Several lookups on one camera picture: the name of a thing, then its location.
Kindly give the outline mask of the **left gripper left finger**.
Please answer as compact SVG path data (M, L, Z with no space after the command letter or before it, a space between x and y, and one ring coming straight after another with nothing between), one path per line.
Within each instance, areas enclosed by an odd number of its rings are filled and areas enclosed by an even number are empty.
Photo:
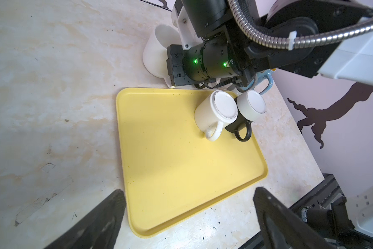
M47 249L112 249L126 209L124 192L115 190Z

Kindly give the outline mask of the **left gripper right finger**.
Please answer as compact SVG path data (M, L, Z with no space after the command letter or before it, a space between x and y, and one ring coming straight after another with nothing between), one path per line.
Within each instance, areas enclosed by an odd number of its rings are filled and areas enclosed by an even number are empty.
M256 188L253 201L267 249L333 248L264 187Z

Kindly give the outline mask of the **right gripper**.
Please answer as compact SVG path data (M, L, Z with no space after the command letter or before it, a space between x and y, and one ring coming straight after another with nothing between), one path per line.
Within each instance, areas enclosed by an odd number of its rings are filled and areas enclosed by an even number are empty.
M182 45L168 46L166 63L171 85L182 87L202 84L205 77L200 58L199 52L193 52L192 49L184 50Z

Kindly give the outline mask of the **small white ceramic mug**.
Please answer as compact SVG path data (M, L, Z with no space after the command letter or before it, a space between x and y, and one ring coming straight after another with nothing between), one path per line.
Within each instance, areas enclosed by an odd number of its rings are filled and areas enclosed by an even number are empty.
M194 120L208 141L217 140L238 115L234 98L221 90L212 92L195 110Z

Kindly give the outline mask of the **blue butterfly mug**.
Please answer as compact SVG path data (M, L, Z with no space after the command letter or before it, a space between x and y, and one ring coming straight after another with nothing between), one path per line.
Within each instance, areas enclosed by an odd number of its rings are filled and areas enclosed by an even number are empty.
M242 82L237 82L236 83L236 89L237 91L244 93L248 90L255 90L256 87L258 87L261 83L266 83L266 87L259 92L259 94L263 95L267 93L273 86L274 80L272 77L272 74L276 71L276 69L268 69L265 71L260 71L258 72L252 79L248 81L248 85L244 86Z

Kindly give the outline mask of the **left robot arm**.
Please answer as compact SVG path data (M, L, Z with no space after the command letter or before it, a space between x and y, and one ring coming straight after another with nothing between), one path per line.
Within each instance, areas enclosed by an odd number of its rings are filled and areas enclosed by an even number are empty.
M373 186L347 198L328 174L289 208L263 187L254 203L261 230L245 249L373 249ZM125 210L125 193L117 189L49 248L112 249Z

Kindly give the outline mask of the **black mug white base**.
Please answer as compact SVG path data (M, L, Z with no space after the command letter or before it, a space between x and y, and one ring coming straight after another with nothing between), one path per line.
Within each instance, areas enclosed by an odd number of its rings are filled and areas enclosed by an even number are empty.
M261 94L248 90L234 99L238 113L236 120L225 127L240 142L247 142L252 136L251 123L266 113L266 103Z

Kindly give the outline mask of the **yellow plastic tray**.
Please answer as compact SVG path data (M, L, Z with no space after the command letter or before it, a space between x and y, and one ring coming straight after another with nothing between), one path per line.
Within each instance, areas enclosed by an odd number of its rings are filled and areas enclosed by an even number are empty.
M208 90L125 88L116 109L128 222L150 238L267 177L256 139L210 142L194 121Z

